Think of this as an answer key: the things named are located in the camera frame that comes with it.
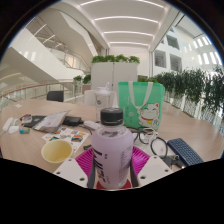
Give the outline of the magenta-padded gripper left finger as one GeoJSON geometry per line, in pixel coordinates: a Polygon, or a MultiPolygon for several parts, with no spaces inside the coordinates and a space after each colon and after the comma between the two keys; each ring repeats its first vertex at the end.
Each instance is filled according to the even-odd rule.
{"type": "Polygon", "coordinates": [[[92,149],[87,149],[76,158],[66,159],[54,174],[81,187],[92,189],[95,183],[92,149]]]}

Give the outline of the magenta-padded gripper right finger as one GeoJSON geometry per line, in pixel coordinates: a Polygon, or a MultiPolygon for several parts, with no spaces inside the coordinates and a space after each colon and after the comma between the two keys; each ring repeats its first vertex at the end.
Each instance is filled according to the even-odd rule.
{"type": "Polygon", "coordinates": [[[160,157],[149,156],[141,149],[133,147],[130,179],[134,188],[143,187],[172,173],[160,157]]]}

